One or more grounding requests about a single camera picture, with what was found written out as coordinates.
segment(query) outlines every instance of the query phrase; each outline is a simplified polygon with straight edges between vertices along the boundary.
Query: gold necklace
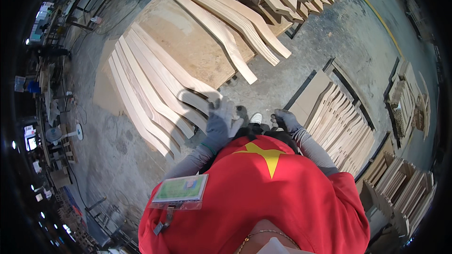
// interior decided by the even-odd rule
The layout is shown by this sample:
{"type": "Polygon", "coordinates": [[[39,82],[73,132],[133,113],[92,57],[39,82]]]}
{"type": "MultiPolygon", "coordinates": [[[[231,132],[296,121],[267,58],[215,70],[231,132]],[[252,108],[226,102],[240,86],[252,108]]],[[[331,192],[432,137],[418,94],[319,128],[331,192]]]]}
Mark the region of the gold necklace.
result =
{"type": "Polygon", "coordinates": [[[245,245],[245,243],[246,243],[253,235],[258,234],[258,233],[261,233],[261,232],[274,232],[274,233],[280,234],[280,235],[284,236],[285,238],[287,238],[288,240],[290,240],[290,242],[293,243],[293,244],[297,247],[298,250],[301,250],[301,249],[300,249],[300,246],[298,246],[298,244],[295,243],[295,241],[293,241],[293,239],[291,239],[290,237],[288,237],[285,233],[282,233],[282,232],[276,231],[276,230],[259,230],[258,232],[255,232],[255,233],[252,233],[252,234],[249,234],[249,235],[246,236],[245,240],[243,240],[242,245],[240,246],[239,251],[237,251],[237,254],[239,254],[240,251],[242,251],[243,246],[245,245]]]}

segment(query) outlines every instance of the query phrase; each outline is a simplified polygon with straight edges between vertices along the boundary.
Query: plywood tabletop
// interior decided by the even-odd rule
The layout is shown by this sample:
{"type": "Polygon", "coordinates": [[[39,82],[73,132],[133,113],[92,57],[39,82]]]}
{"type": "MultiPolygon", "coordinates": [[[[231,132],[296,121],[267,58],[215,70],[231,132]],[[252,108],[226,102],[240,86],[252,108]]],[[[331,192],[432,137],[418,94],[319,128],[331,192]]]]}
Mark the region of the plywood tabletop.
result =
{"type": "MultiPolygon", "coordinates": [[[[134,22],[151,35],[190,75],[217,89],[235,75],[236,70],[221,44],[174,0],[151,0],[134,22]]],[[[281,19],[268,25],[279,36],[292,26],[281,19]]],[[[256,53],[233,28],[239,51],[248,62],[256,53]]]]}

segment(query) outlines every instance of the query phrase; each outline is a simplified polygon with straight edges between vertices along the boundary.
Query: yellow star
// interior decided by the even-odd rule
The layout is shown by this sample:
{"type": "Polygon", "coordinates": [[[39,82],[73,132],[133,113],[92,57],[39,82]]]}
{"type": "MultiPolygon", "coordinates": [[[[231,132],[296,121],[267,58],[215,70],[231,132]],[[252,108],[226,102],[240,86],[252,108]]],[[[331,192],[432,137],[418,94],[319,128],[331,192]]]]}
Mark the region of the yellow star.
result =
{"type": "Polygon", "coordinates": [[[276,165],[278,165],[279,156],[286,153],[276,149],[264,150],[254,143],[247,143],[245,144],[245,147],[246,150],[236,151],[234,153],[256,153],[261,155],[265,159],[265,162],[267,162],[268,171],[270,172],[270,178],[273,179],[276,165]]]}

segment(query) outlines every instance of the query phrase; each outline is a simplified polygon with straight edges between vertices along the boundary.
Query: green wristband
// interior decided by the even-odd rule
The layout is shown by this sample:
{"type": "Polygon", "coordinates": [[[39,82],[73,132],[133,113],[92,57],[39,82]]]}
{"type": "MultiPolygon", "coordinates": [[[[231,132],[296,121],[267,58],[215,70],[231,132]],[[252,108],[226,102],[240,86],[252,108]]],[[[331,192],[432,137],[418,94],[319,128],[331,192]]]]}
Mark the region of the green wristband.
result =
{"type": "Polygon", "coordinates": [[[209,145],[205,144],[205,143],[201,143],[202,145],[204,145],[205,147],[207,147],[213,155],[216,155],[217,153],[215,152],[215,150],[213,150],[209,145]]]}

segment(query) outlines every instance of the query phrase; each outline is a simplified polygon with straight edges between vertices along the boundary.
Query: glove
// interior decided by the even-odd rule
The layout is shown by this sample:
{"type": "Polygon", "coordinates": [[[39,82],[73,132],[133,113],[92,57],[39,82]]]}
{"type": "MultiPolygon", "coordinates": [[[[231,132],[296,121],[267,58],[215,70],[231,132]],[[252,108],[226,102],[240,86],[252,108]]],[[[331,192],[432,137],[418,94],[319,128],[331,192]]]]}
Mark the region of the glove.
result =
{"type": "Polygon", "coordinates": [[[230,143],[241,125],[243,119],[232,121],[234,103],[226,97],[210,104],[209,120],[207,121],[206,138],[201,145],[207,147],[216,155],[223,147],[230,143]]]}
{"type": "Polygon", "coordinates": [[[281,127],[284,131],[294,134],[303,126],[297,121],[297,117],[292,112],[284,109],[275,109],[275,113],[271,115],[270,121],[273,127],[281,127]]]}

